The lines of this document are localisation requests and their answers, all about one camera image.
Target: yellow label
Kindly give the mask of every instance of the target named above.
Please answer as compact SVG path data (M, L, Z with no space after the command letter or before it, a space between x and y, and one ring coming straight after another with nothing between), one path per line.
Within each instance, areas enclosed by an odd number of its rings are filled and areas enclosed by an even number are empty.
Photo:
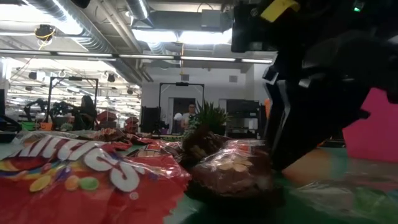
M300 9L300 4L294 0L275 0L261 13L261 17L269 22L274 22L287 8L292 8L297 12Z

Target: pink object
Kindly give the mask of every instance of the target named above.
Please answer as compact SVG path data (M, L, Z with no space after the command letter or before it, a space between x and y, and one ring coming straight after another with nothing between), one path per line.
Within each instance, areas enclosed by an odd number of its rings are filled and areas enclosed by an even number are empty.
M385 91L373 88L362 109L370 112L370 117L343 130L348 155L398 162L398 105L388 102Z

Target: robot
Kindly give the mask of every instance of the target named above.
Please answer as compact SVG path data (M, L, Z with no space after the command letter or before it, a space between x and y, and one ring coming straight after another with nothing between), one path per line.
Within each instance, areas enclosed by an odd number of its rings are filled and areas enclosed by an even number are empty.
M283 170L351 123L371 88L398 103L398 2L263 0L234 8L233 52L278 51L263 138Z

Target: skittles bag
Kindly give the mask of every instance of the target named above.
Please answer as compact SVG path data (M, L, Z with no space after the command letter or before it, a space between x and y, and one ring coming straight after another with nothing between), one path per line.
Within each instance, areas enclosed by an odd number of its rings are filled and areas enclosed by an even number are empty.
M189 180L172 156L46 136L0 161L0 223L163 223Z

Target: potted plant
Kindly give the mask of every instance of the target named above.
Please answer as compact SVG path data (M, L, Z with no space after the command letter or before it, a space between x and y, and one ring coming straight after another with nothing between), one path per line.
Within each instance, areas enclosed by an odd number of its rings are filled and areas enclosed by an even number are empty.
M225 109L214 106L214 103L205 101L203 106L199 104L197 108L197 121L200 125L207 125L215 134L225 135L225 122L229 120L229 116Z

